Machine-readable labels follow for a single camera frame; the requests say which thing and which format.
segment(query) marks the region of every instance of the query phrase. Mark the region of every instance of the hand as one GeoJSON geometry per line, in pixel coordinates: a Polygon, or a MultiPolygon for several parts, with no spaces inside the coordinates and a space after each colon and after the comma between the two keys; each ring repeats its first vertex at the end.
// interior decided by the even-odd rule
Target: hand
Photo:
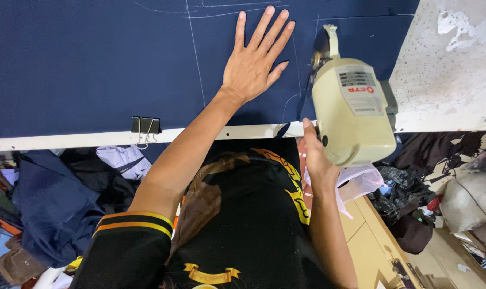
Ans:
{"type": "Polygon", "coordinates": [[[318,140],[312,122],[307,118],[304,118],[303,122],[305,148],[307,149],[305,162],[311,177],[312,187],[329,186],[329,188],[334,189],[341,168],[332,164],[325,156],[323,144],[318,140]]]}
{"type": "Polygon", "coordinates": [[[270,72],[273,63],[284,49],[295,27],[295,22],[290,21],[277,42],[273,44],[289,17],[289,11],[282,10],[263,39],[266,27],[274,12],[273,6],[266,8],[247,47],[244,46],[246,14],[244,11],[239,13],[236,26],[236,43],[225,67],[223,85],[220,90],[225,90],[233,95],[240,105],[266,91],[270,85],[277,81],[289,63],[289,61],[282,62],[270,72]]]}

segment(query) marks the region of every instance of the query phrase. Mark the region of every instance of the black binder clip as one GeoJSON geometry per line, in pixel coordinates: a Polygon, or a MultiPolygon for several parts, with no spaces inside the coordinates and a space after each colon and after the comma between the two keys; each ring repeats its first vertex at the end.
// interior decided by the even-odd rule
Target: black binder clip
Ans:
{"type": "Polygon", "coordinates": [[[133,116],[132,117],[132,129],[131,132],[137,133],[137,144],[136,147],[140,150],[144,150],[148,148],[149,143],[156,143],[156,141],[149,141],[148,138],[150,134],[160,134],[161,130],[161,119],[160,118],[150,118],[150,117],[140,117],[140,116],[133,116]],[[145,137],[145,147],[140,148],[138,145],[141,142],[141,132],[146,131],[145,137]]]}

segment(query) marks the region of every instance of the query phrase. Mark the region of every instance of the left hand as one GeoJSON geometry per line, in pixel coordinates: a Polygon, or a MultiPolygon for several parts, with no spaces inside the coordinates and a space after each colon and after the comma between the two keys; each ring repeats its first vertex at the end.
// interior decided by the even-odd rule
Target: left hand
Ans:
{"type": "Polygon", "coordinates": [[[273,44],[289,17],[289,11],[282,10],[272,28],[264,36],[274,12],[275,7],[268,6],[266,8],[247,47],[244,46],[246,13],[244,11],[239,13],[236,26],[236,43],[225,67],[223,85],[220,90],[234,96],[240,105],[266,91],[270,85],[277,81],[288,65],[288,61],[282,62],[270,72],[273,63],[284,49],[295,27],[295,22],[290,21],[277,42],[273,44]]]}

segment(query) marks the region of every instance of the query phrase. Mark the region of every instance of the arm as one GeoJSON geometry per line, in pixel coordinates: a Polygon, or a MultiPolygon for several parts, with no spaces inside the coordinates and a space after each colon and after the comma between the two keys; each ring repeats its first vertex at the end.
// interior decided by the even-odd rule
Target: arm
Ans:
{"type": "Polygon", "coordinates": [[[266,9],[245,47],[246,14],[241,11],[234,50],[228,59],[220,91],[152,165],[137,189],[129,211],[154,212],[173,220],[182,193],[200,169],[221,129],[237,109],[263,93],[280,77],[287,62],[280,63],[272,72],[270,70],[291,36],[294,22],[288,23],[273,44],[289,16],[288,11],[283,10],[263,39],[274,12],[273,6],[266,9]]]}
{"type": "Polygon", "coordinates": [[[358,288],[357,275],[342,230],[335,186],[341,168],[325,157],[313,124],[304,118],[307,169],[313,201],[309,232],[316,255],[327,276],[342,288],[358,288]]]}

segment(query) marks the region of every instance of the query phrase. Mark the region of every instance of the speckled white surface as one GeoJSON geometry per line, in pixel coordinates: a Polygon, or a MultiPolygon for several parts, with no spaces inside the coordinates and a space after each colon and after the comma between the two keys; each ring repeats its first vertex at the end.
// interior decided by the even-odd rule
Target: speckled white surface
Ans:
{"type": "Polygon", "coordinates": [[[420,0],[390,83],[398,131],[486,130],[486,0],[420,0]]]}

